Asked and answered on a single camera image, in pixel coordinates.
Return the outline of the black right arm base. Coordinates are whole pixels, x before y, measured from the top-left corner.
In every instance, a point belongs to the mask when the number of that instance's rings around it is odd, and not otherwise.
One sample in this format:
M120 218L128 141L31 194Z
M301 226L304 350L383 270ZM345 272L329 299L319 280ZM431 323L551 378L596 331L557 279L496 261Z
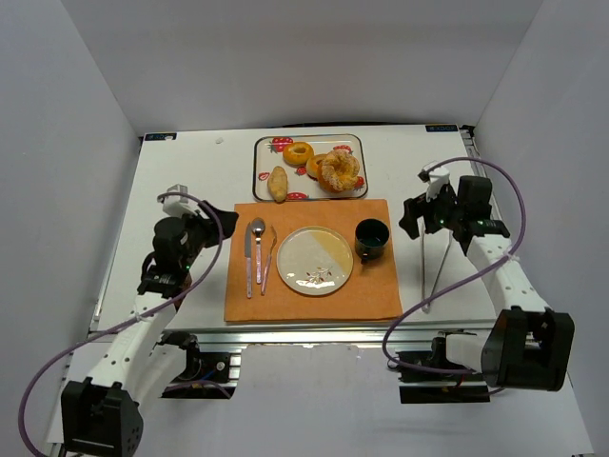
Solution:
M462 369L445 358L445 340L437 336L428 350L403 350L396 356L402 363L417 367ZM388 361L387 368L399 376L403 405L447 405L489 403L491 390L480 374L434 373L407 368Z

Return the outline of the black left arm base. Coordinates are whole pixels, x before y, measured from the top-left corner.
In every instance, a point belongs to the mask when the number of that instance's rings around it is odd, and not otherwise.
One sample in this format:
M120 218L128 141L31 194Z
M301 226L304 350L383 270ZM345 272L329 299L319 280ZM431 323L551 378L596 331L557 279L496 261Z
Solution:
M163 392L164 399L228 400L236 389L235 354L204 350L194 334L174 331L162 336L160 346L182 351L186 365Z

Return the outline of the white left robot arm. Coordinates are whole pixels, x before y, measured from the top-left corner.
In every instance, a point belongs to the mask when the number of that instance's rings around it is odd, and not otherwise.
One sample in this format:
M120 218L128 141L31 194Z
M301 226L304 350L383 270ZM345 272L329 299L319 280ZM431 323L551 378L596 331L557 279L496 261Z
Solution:
M145 408L174 381L200 377L199 345L187 332L167 332L201 251L234 233L238 214L184 196L163 200L165 218L153 229L152 251L140 273L133 324L112 343L84 380L70 381L61 395L64 447L87 456L132 456L144 432Z

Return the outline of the metal kitchen tongs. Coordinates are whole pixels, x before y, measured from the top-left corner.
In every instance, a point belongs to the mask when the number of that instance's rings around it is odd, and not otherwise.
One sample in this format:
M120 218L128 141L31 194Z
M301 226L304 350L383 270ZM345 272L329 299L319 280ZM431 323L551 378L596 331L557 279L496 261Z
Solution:
M438 232L439 240L443 242L442 257L438 259L431 249L427 249L427 245L433 239L434 234L426 234L423 223L420 223L419 228L422 230L420 239L421 298L424 300L428 296L434 295L439 287L443 269L453 245L453 239L448 232Z

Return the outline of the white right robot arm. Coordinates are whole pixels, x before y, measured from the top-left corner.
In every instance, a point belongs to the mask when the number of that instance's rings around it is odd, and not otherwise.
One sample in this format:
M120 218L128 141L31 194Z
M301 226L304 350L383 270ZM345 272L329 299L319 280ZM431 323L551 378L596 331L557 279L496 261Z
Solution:
M453 188L446 175L426 173L422 180L427 190L404 202L401 228L413 239L449 230L481 273L497 314L488 332L455 330L435 338L422 364L425 371L467 369L481 374L490 387L560 390L575 323L569 314L550 308L510 253L507 226L491 216L491 181L463 176Z

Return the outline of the large sugar-crusted bundt bread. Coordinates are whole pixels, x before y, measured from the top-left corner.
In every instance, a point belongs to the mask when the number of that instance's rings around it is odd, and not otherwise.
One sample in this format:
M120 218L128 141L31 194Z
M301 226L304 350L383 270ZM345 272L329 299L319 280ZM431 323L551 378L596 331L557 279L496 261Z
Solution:
M359 161L346 149L334 149L319 165L318 181L329 192L351 191L356 187L360 172Z

